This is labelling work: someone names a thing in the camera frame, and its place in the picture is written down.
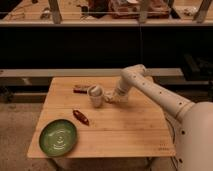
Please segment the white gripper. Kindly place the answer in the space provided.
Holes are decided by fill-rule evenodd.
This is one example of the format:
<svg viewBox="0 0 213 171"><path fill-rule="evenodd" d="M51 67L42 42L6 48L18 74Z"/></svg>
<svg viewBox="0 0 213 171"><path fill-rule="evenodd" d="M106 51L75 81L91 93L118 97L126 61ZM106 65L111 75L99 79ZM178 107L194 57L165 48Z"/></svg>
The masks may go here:
<svg viewBox="0 0 213 171"><path fill-rule="evenodd" d="M108 103L124 103L128 101L128 97L121 96L114 91L107 91L105 93L105 101Z"/></svg>

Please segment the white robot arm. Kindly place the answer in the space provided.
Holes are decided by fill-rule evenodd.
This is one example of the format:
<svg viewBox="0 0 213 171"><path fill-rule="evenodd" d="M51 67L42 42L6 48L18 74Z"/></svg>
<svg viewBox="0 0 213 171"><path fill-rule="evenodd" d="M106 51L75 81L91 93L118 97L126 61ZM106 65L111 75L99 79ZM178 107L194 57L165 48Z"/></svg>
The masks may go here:
<svg viewBox="0 0 213 171"><path fill-rule="evenodd" d="M127 102L132 87L144 93L181 124L178 171L213 171L213 102L195 103L145 78L144 65L120 71L109 103Z"/></svg>

